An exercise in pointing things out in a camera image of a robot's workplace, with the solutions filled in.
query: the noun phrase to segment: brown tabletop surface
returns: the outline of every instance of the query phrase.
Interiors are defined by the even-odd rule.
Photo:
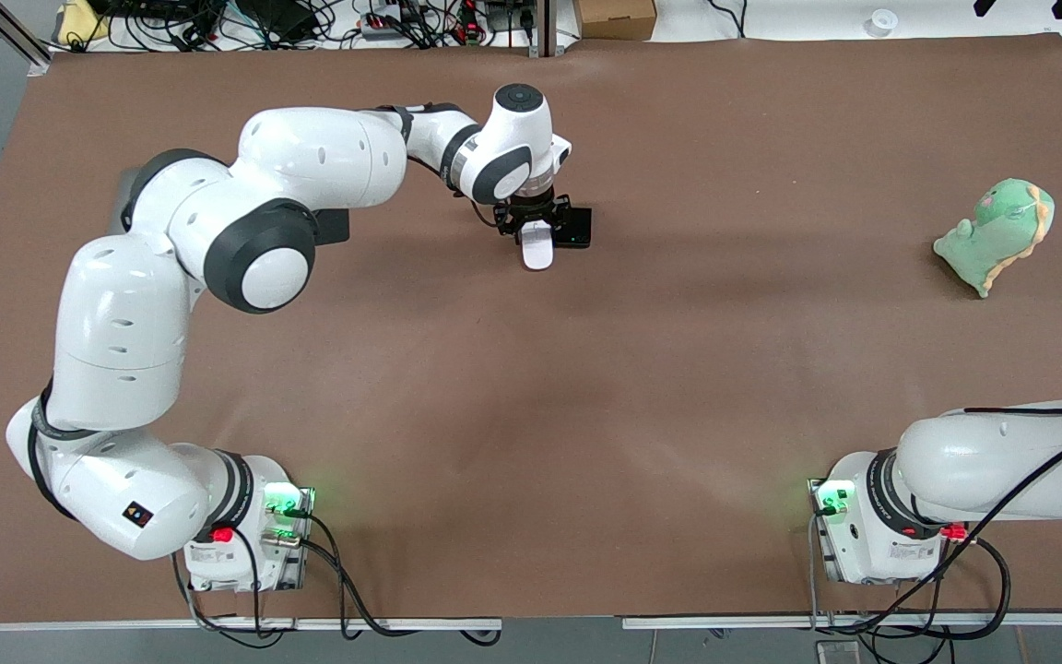
[[[274,106],[455,101],[484,119],[510,81],[543,89],[576,146],[556,186],[594,207],[593,248],[527,272],[412,169],[291,306],[201,300],[182,395],[153,425],[315,487],[376,614],[804,613],[807,478],[922,416],[1062,398],[1057,35],[59,55],[0,163],[0,622],[186,617],[169,563],[64,521],[3,442],[51,373],[68,260],[122,169],[173,147],[232,159]],[[1057,219],[979,302],[930,243],[1004,177],[1043,186]],[[1062,610],[1062,522],[988,534],[1015,608]],[[996,600],[969,559],[947,608]],[[330,579],[315,560],[269,613],[330,617]]]

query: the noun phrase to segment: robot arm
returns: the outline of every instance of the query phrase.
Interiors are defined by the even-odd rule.
[[[981,521],[1038,467],[1062,453],[1062,401],[962,409],[915,422],[897,448],[853,453],[813,489],[826,571],[851,583],[925,577],[940,561],[940,530]],[[996,518],[1062,518],[1062,462],[1029,483]]]
[[[282,467],[166,445],[143,428],[177,398],[195,300],[210,290],[249,313],[289,304],[316,245],[332,240],[325,220],[391,199],[409,156],[497,205],[549,192],[568,151],[543,96],[514,85],[496,93],[484,127],[448,104],[277,108],[249,119],[232,165],[185,149],[156,156],[132,186],[125,234],[72,259],[52,382],[11,420],[14,457],[57,509],[123,554],[185,548],[195,588],[297,583],[287,578],[301,564],[290,532],[304,525],[277,508],[301,508],[308,494]]]

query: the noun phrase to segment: yellow object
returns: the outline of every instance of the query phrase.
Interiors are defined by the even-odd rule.
[[[93,12],[87,0],[68,0],[55,14],[55,40],[63,46],[87,46],[108,35],[108,20]]]

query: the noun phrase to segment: cardboard box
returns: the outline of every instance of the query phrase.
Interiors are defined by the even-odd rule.
[[[657,12],[653,0],[577,0],[577,17],[583,38],[646,41]]]

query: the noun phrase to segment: green stuffed animal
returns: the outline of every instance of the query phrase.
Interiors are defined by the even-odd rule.
[[[1004,269],[1035,251],[1054,218],[1055,201],[1045,190],[1025,180],[1004,180],[978,201],[974,221],[962,219],[932,251],[986,297]]]

